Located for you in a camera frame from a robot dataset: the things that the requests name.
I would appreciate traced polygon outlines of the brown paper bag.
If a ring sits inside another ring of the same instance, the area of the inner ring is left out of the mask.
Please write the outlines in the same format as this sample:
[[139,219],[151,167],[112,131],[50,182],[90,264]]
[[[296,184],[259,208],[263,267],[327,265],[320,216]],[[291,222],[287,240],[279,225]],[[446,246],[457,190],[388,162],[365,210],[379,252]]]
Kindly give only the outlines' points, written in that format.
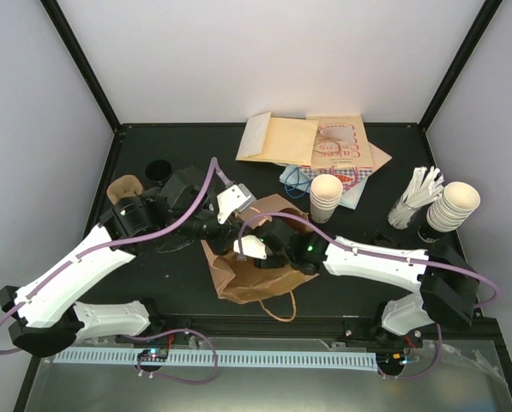
[[[253,215],[265,212],[284,212],[297,215],[309,221],[308,215],[279,194],[258,199],[253,206],[240,214],[241,223]],[[289,264],[277,269],[258,269],[254,259],[247,257],[239,261],[234,251],[219,256],[212,252],[209,244],[201,240],[208,261],[214,289],[219,299],[244,305],[259,302],[267,315],[282,323],[292,322],[297,315],[297,306],[293,291],[300,285],[310,282],[319,275],[305,275]],[[292,302],[292,316],[280,318],[264,305],[264,301],[275,296],[289,294]]]

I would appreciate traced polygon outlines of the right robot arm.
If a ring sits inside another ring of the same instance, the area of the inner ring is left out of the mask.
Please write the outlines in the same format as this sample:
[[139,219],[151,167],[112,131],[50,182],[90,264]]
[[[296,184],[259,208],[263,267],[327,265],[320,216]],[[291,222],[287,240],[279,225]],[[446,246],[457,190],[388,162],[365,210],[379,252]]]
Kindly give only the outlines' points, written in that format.
[[264,219],[240,240],[243,254],[259,263],[289,264],[305,275],[357,277],[407,291],[383,303],[370,326],[373,340],[382,346],[431,324],[454,330],[472,326],[479,280],[449,245],[430,250],[367,245],[286,214]]

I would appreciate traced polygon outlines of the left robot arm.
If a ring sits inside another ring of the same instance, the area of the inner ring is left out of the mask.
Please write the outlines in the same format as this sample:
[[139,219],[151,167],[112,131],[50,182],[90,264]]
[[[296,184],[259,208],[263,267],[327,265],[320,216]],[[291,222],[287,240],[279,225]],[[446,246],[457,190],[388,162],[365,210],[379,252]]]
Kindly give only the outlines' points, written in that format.
[[66,257],[26,286],[0,290],[4,317],[13,321],[12,353],[46,357],[102,336],[159,341],[166,323],[149,298],[107,305],[80,298],[145,251],[163,247],[168,236],[204,239],[216,252],[231,251],[241,226],[238,214],[254,201],[216,163],[207,173],[176,171],[148,190],[136,176],[124,175],[109,185],[107,196],[111,209]]

